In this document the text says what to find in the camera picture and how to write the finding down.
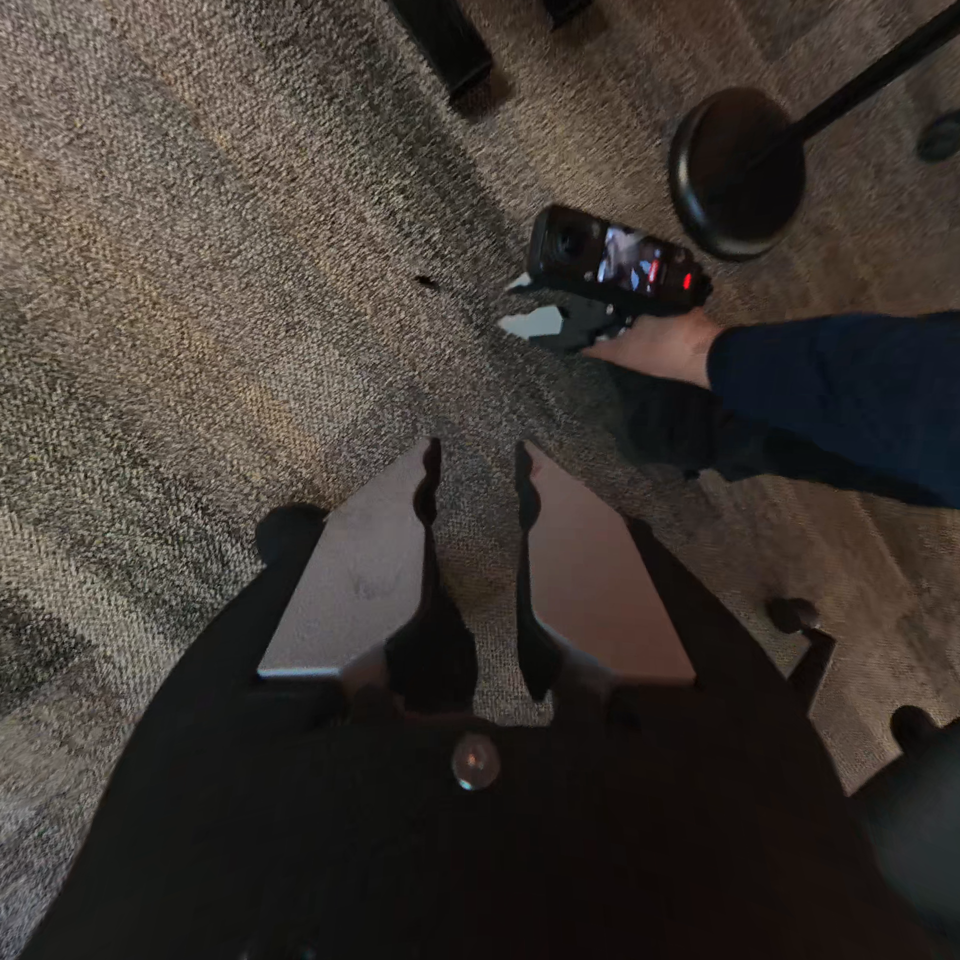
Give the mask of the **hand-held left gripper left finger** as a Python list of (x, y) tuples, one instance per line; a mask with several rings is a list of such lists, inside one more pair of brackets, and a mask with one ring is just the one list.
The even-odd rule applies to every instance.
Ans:
[(469, 710), (475, 641), (444, 586), (433, 523), (438, 438), (422, 438), (327, 516), (257, 676), (387, 690), (408, 710)]

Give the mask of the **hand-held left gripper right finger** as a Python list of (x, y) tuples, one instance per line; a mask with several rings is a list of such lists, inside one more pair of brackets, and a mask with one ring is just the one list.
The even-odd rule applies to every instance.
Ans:
[(692, 689), (697, 674), (626, 519), (530, 440), (515, 449), (517, 660), (535, 702), (568, 686)]

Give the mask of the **person's right forearm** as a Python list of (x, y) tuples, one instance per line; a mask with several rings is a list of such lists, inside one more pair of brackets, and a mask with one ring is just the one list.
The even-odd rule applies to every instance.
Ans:
[(733, 327), (705, 375), (729, 411), (958, 508), (958, 311)]

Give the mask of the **person's right hand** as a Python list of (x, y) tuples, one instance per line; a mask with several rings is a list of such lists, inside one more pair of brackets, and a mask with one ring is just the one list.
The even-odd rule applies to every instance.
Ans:
[(724, 332), (702, 309), (671, 318), (641, 317), (614, 338), (597, 339), (582, 356), (650, 378), (712, 390), (708, 366)]

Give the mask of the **black round base stand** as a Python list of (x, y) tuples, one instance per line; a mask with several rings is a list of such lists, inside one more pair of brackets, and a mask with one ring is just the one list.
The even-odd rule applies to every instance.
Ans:
[(692, 107), (670, 144), (675, 214), (707, 255), (766, 255), (795, 219), (807, 189), (806, 146), (959, 34), (952, 2), (798, 119), (763, 90), (735, 86)]

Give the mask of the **person's black shoe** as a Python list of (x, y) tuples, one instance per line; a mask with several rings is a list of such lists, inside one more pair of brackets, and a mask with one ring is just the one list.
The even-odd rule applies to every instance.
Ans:
[(668, 466), (696, 476), (717, 462), (722, 407), (711, 393), (688, 383), (613, 366), (616, 392), (611, 432), (618, 450), (636, 466)]

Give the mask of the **black chair caster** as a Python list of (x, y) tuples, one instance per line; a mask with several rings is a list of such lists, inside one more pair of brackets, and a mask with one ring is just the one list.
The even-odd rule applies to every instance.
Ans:
[(948, 111), (931, 121), (920, 132), (916, 154), (926, 164), (945, 162), (959, 152), (959, 109)]

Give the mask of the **black office chair base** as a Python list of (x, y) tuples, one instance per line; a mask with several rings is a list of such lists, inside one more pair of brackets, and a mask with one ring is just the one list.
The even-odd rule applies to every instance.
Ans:
[(717, 635), (734, 676), (695, 640), (717, 726), (702, 714), (686, 747), (645, 726), (587, 763), (614, 792), (570, 800), (609, 817), (586, 858), (606, 870), (591, 922), (612, 896), (597, 949), (647, 923), (640, 957), (958, 958), (958, 720), (899, 707), (900, 755), (847, 798), (809, 716), (835, 642), (811, 602), (765, 606), (808, 641), (787, 677), (735, 631)]

